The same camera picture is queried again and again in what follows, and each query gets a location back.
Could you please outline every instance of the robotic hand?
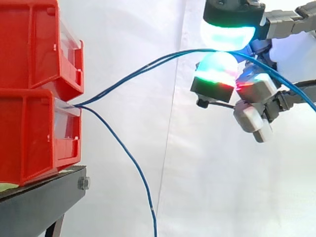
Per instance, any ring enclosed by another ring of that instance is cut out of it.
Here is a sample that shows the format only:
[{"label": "robotic hand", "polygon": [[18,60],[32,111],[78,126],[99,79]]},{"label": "robotic hand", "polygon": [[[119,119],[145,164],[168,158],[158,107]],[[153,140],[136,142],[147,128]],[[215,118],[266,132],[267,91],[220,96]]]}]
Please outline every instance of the robotic hand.
[{"label": "robotic hand", "polygon": [[[311,54],[316,51],[315,1],[295,11],[265,12],[258,0],[207,0],[203,19],[202,38],[209,47],[255,57],[297,82],[316,102],[316,65]],[[245,132],[263,143],[272,137],[270,124],[279,113],[304,101],[291,90],[280,90],[275,78],[248,61],[238,77],[236,64],[241,61],[224,52],[207,55],[197,66],[191,91],[198,95],[197,105],[207,108],[215,101],[229,102],[236,89],[241,100],[234,116]]]}]

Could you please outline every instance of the bolt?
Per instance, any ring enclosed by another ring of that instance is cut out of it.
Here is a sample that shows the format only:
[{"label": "bolt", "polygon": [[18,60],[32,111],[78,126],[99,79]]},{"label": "bolt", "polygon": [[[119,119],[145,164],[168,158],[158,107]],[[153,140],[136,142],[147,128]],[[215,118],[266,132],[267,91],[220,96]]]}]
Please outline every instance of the bolt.
[{"label": "bolt", "polygon": [[79,179],[79,189],[80,190],[88,190],[90,188],[90,177],[81,177]]}]

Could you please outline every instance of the black cable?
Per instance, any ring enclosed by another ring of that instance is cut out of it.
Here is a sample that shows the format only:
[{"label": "black cable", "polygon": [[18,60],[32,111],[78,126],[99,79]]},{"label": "black cable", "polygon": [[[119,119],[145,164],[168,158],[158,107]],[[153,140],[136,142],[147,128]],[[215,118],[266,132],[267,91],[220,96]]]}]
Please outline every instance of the black cable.
[{"label": "black cable", "polygon": [[134,163],[134,165],[136,166],[142,180],[143,183],[145,185],[146,188],[146,192],[147,192],[147,197],[148,197],[148,203],[149,203],[149,207],[152,213],[152,217],[153,217],[153,223],[154,223],[154,236],[158,237],[158,232],[157,232],[157,218],[156,218],[156,214],[155,214],[155,210],[153,207],[153,201],[152,201],[152,195],[149,189],[149,185],[147,183],[147,180],[145,178],[145,175],[141,169],[141,167],[139,166],[139,164],[137,163],[136,159],[133,157],[133,155],[131,154],[131,152],[129,152],[129,150],[127,149],[127,147],[124,145],[124,143],[120,140],[120,138],[117,136],[117,134],[113,131],[113,129],[110,127],[110,125],[97,113],[95,112],[93,109],[82,106],[82,105],[77,105],[76,107],[78,108],[82,108],[85,110],[90,111],[91,113],[93,113],[94,115],[96,115],[98,117],[98,119],[100,119],[100,121],[108,128],[108,130],[111,132],[111,134],[115,137],[115,139],[118,141],[118,143],[122,146],[122,148],[124,149],[124,151],[127,153],[127,155],[130,157],[130,159],[132,160],[132,162]]},{"label": "black cable", "polygon": [[220,103],[220,102],[210,102],[210,105],[216,105],[216,106],[221,106],[221,107],[225,107],[228,109],[234,109],[235,106],[234,105],[229,105],[229,104],[225,104],[225,103]]}]

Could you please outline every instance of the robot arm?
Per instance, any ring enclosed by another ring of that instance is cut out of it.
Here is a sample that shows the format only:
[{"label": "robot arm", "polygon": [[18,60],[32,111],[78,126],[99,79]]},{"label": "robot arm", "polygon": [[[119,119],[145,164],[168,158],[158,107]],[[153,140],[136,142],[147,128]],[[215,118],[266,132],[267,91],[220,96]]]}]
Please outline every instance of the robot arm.
[{"label": "robot arm", "polygon": [[[207,0],[203,19],[208,24],[225,30],[238,28],[241,31],[244,28],[255,28],[246,47],[245,42],[230,45],[227,35],[224,38],[218,35],[213,37],[213,39],[221,39],[226,44],[217,44],[216,41],[211,40],[212,44],[208,46],[222,51],[232,51],[232,48],[233,51],[239,50],[257,57],[262,63],[277,70],[278,64],[270,59],[272,39],[283,39],[300,32],[314,32],[316,2],[298,7],[295,11],[264,11],[265,5],[257,0]],[[302,81],[296,85],[316,102],[316,80]],[[235,88],[241,100],[235,105],[234,116],[245,132],[253,133],[257,142],[270,140],[273,134],[270,124],[280,112],[290,110],[294,104],[304,103],[293,91],[279,91],[280,86],[277,80],[249,62],[246,62],[244,73],[236,79]],[[231,87],[212,84],[208,93],[205,93],[206,87],[207,84],[200,85],[198,78],[195,77],[191,91],[198,95],[197,105],[200,107],[207,108],[209,102],[217,100],[224,102],[230,100]]]}]

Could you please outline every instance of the white fabric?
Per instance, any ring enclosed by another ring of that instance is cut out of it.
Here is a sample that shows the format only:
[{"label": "white fabric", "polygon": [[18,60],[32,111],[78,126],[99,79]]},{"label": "white fabric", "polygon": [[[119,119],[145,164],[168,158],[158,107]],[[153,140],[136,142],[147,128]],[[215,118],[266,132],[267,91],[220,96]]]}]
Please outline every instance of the white fabric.
[{"label": "white fabric", "polygon": [[[85,95],[76,101],[180,47],[203,47],[204,0],[60,4],[85,42]],[[314,237],[315,114],[306,105],[295,107],[274,122],[273,142],[257,144],[229,109],[195,105],[190,86],[202,56],[164,65],[91,106],[144,169],[158,213],[158,235]],[[152,237],[146,192],[135,167],[89,112],[83,114],[82,164],[91,188],[67,212],[62,236]]]}]

